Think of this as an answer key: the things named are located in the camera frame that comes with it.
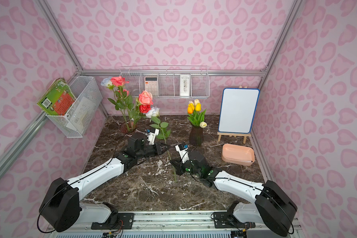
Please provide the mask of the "white rose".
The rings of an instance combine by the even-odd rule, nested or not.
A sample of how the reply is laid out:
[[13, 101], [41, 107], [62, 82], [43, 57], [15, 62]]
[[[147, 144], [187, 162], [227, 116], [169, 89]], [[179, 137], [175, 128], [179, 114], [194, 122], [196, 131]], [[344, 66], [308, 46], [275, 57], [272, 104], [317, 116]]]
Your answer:
[[111, 88], [113, 87], [113, 83], [111, 81], [111, 78], [105, 78], [101, 81], [101, 86], [106, 87], [106, 88]]
[[153, 122], [151, 126], [159, 130], [157, 138], [167, 143], [171, 130], [168, 130], [169, 123], [160, 120], [160, 109], [158, 107], [152, 107], [145, 116]]

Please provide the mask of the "red rose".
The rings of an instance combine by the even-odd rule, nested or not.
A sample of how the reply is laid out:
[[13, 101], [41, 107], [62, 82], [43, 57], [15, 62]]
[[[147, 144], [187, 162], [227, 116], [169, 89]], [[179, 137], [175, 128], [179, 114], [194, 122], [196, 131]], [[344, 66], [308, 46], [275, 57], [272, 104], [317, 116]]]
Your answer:
[[139, 111], [142, 114], [147, 114], [150, 110], [151, 110], [151, 104], [146, 104], [146, 105], [141, 104], [139, 106]]

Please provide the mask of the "pink plastic tray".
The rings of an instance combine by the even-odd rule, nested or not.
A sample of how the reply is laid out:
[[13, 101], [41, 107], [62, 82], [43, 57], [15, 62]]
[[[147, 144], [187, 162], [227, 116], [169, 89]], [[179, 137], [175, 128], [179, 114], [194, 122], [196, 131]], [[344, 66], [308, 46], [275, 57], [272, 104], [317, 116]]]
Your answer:
[[224, 162], [243, 166], [251, 166], [255, 162], [252, 148], [234, 144], [224, 144], [221, 157]]

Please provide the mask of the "cream white tulip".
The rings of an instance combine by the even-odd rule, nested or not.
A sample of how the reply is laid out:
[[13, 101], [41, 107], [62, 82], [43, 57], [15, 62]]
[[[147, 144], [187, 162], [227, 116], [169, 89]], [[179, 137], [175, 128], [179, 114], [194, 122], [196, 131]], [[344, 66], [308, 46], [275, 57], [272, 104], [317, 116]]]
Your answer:
[[199, 101], [198, 99], [195, 99], [195, 100], [194, 100], [194, 106], [196, 107], [197, 104], [200, 104], [200, 101]]

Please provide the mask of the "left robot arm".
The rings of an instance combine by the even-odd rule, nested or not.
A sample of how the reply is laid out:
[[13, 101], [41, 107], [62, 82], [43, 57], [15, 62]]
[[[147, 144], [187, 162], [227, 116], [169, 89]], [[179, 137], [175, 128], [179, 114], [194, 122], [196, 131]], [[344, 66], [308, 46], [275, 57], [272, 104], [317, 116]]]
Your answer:
[[116, 178], [139, 160], [160, 156], [170, 149], [170, 145], [156, 142], [158, 131], [136, 132], [128, 138], [128, 143], [102, 165], [79, 176], [55, 179], [39, 208], [39, 218], [44, 218], [60, 233], [74, 225], [89, 223], [92, 230], [130, 229], [133, 216], [122, 218], [111, 204], [83, 203], [82, 199], [105, 182]]

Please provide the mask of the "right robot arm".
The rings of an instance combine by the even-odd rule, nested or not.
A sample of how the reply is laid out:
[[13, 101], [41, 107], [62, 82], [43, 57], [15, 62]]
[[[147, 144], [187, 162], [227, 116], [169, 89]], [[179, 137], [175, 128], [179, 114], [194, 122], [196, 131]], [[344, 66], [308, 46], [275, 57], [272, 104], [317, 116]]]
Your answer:
[[294, 233], [293, 220], [298, 208], [274, 181], [251, 182], [232, 176], [210, 166], [197, 151], [182, 150], [179, 154], [179, 159], [170, 161], [178, 175], [187, 173], [206, 187], [229, 192], [254, 206], [253, 209], [244, 210], [241, 203], [231, 205], [227, 218], [232, 226], [235, 227], [236, 223], [263, 223], [282, 237]]

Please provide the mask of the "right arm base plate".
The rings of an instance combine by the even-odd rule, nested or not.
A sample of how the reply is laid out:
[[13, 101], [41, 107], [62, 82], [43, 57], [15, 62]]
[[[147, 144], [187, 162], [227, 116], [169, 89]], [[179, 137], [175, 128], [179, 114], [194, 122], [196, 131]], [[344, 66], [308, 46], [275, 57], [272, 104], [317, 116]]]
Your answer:
[[211, 214], [211, 219], [216, 229], [238, 228], [248, 230], [256, 227], [254, 222], [242, 223], [238, 221], [230, 212], [214, 212]]

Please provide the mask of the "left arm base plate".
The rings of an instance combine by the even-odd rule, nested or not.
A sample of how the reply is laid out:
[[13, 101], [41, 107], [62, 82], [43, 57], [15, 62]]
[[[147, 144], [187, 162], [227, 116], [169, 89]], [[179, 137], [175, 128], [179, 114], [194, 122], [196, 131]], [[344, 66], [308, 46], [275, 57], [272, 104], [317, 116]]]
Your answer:
[[134, 216], [134, 213], [112, 213], [104, 223], [92, 223], [91, 230], [131, 230]]

